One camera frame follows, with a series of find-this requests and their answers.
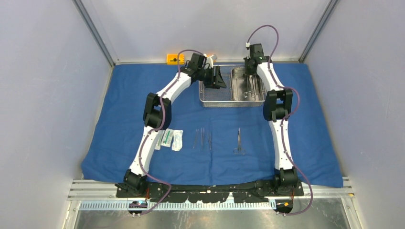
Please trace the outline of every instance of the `metal floor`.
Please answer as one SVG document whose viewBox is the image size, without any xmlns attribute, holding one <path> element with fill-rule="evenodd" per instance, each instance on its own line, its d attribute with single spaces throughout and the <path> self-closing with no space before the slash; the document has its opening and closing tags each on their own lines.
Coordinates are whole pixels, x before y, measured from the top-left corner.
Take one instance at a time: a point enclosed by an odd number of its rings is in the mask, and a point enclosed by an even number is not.
<svg viewBox="0 0 405 229">
<path fill-rule="evenodd" d="M 308 199 L 294 201 L 294 210 L 305 208 Z M 349 229 L 340 199 L 315 199 L 304 214 L 284 217 L 273 210 L 155 211 L 131 217 L 127 211 L 79 211 L 75 229 L 205 229 L 289 228 Z"/>
<path fill-rule="evenodd" d="M 70 207 L 66 213 L 65 229 L 203 229 L 203 228 L 299 228 L 299 229 L 359 229 L 361 228 L 355 204 L 356 199 L 347 177 L 343 188 L 314 186 L 312 207 L 297 216 L 276 215 L 272 209 L 182 210 L 167 208 L 132 217 L 124 208 L 111 210 L 114 203 L 134 199 L 115 197 L 114 184 L 92 180 L 75 180 L 69 194 Z M 309 203 L 308 186 L 303 184 L 304 196 L 294 198 L 292 212 L 304 209 Z"/>
</svg>

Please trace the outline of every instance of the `small label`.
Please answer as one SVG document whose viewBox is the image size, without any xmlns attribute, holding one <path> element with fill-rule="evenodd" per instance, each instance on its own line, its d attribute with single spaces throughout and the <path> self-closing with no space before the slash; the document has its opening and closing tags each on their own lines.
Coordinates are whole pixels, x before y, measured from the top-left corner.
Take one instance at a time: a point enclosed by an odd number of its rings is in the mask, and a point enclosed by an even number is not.
<svg viewBox="0 0 405 229">
<path fill-rule="evenodd" d="M 173 139 L 173 130 L 166 129 L 165 133 L 163 134 L 163 138 L 160 145 L 170 147 L 172 139 Z"/>
</svg>

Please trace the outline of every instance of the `yellow box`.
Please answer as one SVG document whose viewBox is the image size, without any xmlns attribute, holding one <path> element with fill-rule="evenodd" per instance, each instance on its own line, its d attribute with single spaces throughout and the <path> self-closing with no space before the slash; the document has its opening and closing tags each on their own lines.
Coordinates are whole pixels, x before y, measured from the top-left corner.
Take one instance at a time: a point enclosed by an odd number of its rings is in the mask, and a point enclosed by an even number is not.
<svg viewBox="0 0 405 229">
<path fill-rule="evenodd" d="M 177 54 L 167 54 L 167 64 L 177 64 Z M 180 54 L 179 63 L 184 64 L 184 54 Z"/>
</svg>

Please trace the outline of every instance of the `blue cloth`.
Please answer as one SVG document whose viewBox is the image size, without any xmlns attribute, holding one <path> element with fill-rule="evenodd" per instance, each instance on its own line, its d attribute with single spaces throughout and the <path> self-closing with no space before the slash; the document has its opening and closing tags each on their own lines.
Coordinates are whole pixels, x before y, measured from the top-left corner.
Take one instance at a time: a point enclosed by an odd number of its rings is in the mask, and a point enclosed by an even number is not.
<svg viewBox="0 0 405 229">
<path fill-rule="evenodd" d="M 307 65 L 276 63 L 275 70 L 282 83 L 295 87 L 301 96 L 299 110 L 288 125 L 295 163 L 312 184 L 342 187 L 339 163 Z M 86 179 L 122 182 L 141 141 L 147 94 L 161 90 L 176 72 L 176 66 L 165 64 L 115 67 L 93 141 L 82 162 Z M 207 135 L 203 151 L 201 135 L 193 149 L 195 130 L 201 127 L 212 133 L 212 152 Z M 198 84 L 193 83 L 173 103 L 169 128 L 183 130 L 183 148 L 177 152 L 168 147 L 155 150 L 149 172 L 159 179 L 178 185 L 226 185 L 274 175 L 273 139 L 262 107 L 202 107 Z M 233 153 L 238 128 L 245 155 Z"/>
</svg>

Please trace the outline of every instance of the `wire mesh basket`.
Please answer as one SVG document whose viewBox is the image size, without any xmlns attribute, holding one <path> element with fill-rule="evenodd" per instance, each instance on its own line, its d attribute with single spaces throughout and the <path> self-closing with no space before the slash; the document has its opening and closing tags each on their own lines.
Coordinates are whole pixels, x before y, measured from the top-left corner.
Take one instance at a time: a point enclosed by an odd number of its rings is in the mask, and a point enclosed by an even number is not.
<svg viewBox="0 0 405 229">
<path fill-rule="evenodd" d="M 263 82 L 257 76 L 245 76 L 243 65 L 217 65 L 226 88 L 205 88 L 199 82 L 199 96 L 204 107 L 261 106 L 266 98 Z"/>
</svg>

